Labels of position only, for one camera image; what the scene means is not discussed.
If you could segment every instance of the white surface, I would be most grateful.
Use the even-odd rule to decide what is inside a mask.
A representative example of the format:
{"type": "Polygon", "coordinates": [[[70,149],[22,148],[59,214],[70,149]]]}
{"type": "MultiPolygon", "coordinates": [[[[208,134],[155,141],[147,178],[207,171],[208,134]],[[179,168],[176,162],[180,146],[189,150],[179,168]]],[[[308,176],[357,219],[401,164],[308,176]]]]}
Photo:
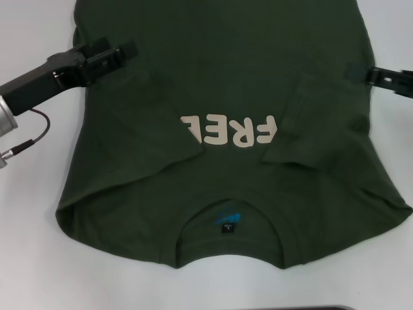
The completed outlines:
{"type": "MultiPolygon", "coordinates": [[[[1,0],[0,85],[70,47],[75,0],[1,0]]],[[[413,1],[359,0],[379,67],[413,70],[413,1]]],[[[52,119],[41,142],[0,171],[0,309],[247,309],[347,305],[413,309],[413,220],[339,254],[281,271],[221,256],[178,271],[127,260],[67,238],[54,211],[83,114],[83,91],[39,108],[52,119]]],[[[42,117],[18,117],[4,151],[39,134],[42,117]]],[[[386,90],[372,98],[372,138],[413,205],[413,100],[386,90]]]]}

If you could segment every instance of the black cable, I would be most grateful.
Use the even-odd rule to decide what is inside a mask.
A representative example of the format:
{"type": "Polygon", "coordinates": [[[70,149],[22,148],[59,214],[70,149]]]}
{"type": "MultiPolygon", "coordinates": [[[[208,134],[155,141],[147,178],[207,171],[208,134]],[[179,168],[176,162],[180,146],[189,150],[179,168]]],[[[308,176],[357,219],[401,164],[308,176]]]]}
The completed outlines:
{"type": "Polygon", "coordinates": [[[38,111],[38,110],[35,110],[34,108],[31,108],[30,111],[35,112],[35,113],[37,113],[37,114],[40,114],[40,115],[42,115],[42,117],[44,117],[44,118],[46,119],[46,121],[47,121],[46,129],[45,129],[45,131],[43,131],[43,133],[42,133],[39,137],[37,137],[36,139],[34,139],[34,140],[28,140],[28,141],[26,141],[26,142],[24,142],[24,143],[22,143],[22,144],[20,144],[20,145],[18,145],[18,146],[16,146],[16,147],[10,149],[9,151],[11,151],[11,154],[12,154],[13,156],[22,153],[24,150],[28,149],[29,147],[31,147],[31,146],[34,145],[35,143],[39,142],[44,136],[46,136],[47,132],[48,132],[49,129],[50,129],[50,118],[49,118],[45,113],[40,112],[40,111],[38,111]]]}
{"type": "Polygon", "coordinates": [[[30,111],[42,115],[42,117],[44,117],[44,118],[46,119],[46,121],[47,121],[47,126],[46,126],[45,131],[43,131],[43,133],[42,133],[39,137],[37,137],[36,139],[33,140],[34,143],[37,143],[37,142],[39,142],[44,136],[46,136],[47,132],[49,131],[49,129],[50,129],[50,118],[49,118],[45,113],[43,113],[43,112],[41,112],[41,111],[39,111],[39,110],[36,110],[36,109],[34,109],[34,108],[31,108],[30,111]]]}

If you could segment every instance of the black clamp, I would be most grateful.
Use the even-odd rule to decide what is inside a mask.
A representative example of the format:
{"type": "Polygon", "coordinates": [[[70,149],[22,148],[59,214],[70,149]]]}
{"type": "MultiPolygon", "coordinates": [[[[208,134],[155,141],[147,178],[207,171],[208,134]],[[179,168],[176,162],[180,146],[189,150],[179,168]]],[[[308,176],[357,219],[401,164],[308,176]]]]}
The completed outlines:
{"type": "Polygon", "coordinates": [[[367,83],[413,99],[413,71],[396,72],[374,67],[367,75],[367,83]]]}
{"type": "Polygon", "coordinates": [[[397,95],[413,99],[413,71],[396,72],[377,67],[367,70],[361,65],[349,63],[345,79],[393,90],[397,95]]]}
{"type": "Polygon", "coordinates": [[[0,86],[0,96],[18,116],[74,87],[87,87],[137,55],[133,41],[112,48],[102,38],[47,59],[39,68],[0,86]]]}

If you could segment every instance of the metal cylinder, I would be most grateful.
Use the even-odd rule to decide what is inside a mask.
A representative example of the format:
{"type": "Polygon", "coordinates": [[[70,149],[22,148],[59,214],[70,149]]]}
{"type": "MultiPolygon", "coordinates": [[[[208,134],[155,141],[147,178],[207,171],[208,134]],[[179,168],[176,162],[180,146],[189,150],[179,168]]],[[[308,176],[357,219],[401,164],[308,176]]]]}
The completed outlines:
{"type": "Polygon", "coordinates": [[[8,108],[5,100],[0,96],[0,137],[17,128],[12,111],[8,108]]]}

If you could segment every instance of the t-shirt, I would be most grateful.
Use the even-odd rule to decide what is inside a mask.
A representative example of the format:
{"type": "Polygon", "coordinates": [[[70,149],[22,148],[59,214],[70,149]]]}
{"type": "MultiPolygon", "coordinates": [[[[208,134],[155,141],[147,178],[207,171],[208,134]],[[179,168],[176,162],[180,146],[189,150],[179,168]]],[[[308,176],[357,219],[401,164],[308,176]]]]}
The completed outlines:
{"type": "Polygon", "coordinates": [[[369,139],[356,0],[78,0],[74,42],[139,56],[87,89],[56,216],[69,237],[179,268],[305,264],[411,214],[369,139]]]}

